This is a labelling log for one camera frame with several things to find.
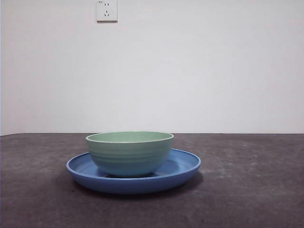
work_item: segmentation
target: blue plate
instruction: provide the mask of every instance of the blue plate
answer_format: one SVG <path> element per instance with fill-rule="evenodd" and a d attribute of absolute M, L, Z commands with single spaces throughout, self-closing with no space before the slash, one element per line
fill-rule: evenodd
<path fill-rule="evenodd" d="M 100 192 L 142 194 L 167 190 L 190 179 L 200 167 L 200 158 L 192 153 L 172 149 L 168 159 L 155 172 L 140 178 L 118 178 L 93 163 L 89 153 L 70 159 L 66 168 L 79 184 Z"/>

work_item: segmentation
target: bowl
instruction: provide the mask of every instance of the bowl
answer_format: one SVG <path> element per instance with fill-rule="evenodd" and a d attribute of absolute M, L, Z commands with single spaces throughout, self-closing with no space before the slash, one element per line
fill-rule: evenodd
<path fill-rule="evenodd" d="M 114 176 L 139 177 L 166 161 L 173 138 L 173 134 L 161 132 L 113 132 L 85 139 L 98 168 Z"/>

